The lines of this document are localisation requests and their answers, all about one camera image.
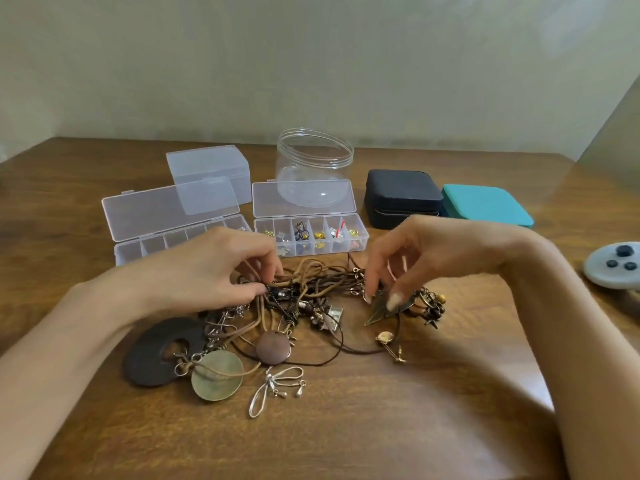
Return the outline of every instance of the controller button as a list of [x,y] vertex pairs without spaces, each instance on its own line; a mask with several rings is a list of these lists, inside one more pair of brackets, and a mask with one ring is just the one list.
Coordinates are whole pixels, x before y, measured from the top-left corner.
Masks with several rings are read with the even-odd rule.
[[618,257],[627,258],[634,253],[634,249],[628,244],[623,244],[622,246],[618,246],[616,248],[616,254]]

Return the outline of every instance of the black box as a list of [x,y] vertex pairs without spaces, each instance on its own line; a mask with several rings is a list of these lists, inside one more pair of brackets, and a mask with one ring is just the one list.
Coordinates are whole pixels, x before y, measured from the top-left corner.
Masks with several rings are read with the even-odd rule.
[[370,170],[364,204],[376,229],[393,229],[411,214],[442,215],[442,193],[423,171]]

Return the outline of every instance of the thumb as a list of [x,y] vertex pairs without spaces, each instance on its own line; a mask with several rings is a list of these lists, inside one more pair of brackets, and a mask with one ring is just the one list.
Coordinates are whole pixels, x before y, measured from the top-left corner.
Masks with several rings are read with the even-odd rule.
[[243,285],[231,285],[225,290],[228,306],[239,306],[251,303],[259,295],[267,293],[267,288],[262,283],[245,283]]
[[428,263],[424,255],[421,256],[392,286],[391,291],[389,291],[387,309],[392,311],[402,305],[411,297],[414,291],[437,277],[433,266]]

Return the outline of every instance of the fingernail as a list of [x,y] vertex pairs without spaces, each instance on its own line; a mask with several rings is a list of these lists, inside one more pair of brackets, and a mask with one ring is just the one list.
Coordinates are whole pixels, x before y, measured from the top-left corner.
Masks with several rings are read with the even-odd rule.
[[403,302],[402,295],[400,293],[393,293],[387,302],[387,309],[392,312]]

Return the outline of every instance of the pendant hole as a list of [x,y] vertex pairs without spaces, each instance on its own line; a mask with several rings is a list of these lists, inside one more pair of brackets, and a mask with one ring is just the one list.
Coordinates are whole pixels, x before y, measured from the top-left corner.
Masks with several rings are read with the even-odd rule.
[[162,351],[162,354],[160,355],[160,358],[162,359],[163,362],[173,362],[175,361],[173,354],[178,352],[186,353],[188,351],[189,351],[189,343],[185,339],[178,339],[178,340],[174,340],[164,348],[164,350]]

